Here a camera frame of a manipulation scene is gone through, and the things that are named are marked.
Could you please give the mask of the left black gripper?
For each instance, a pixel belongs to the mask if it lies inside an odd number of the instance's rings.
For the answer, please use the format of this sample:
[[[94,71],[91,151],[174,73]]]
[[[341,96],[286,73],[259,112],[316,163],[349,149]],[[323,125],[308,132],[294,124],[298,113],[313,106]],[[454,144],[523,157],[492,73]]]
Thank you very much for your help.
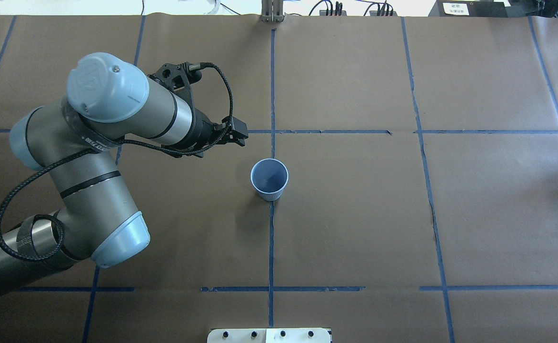
[[[212,122],[205,113],[194,110],[194,143],[189,148],[189,156],[203,158],[206,150],[214,145],[235,143],[246,146],[249,138],[247,124],[239,119],[232,119],[232,110],[220,123]]]

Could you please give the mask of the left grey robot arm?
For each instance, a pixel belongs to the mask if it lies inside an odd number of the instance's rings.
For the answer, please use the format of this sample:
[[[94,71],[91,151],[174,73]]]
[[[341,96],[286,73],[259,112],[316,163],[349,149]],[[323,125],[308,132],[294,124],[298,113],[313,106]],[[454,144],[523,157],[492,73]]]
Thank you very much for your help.
[[[209,61],[163,64],[146,75],[110,53],[81,58],[63,97],[10,131],[14,156],[34,174],[0,203],[0,297],[81,261],[105,269],[146,248],[148,227],[111,151],[136,145],[202,158],[215,145],[244,146],[247,126],[233,108],[225,74]],[[63,208],[31,215],[4,233],[11,201],[46,174]]]

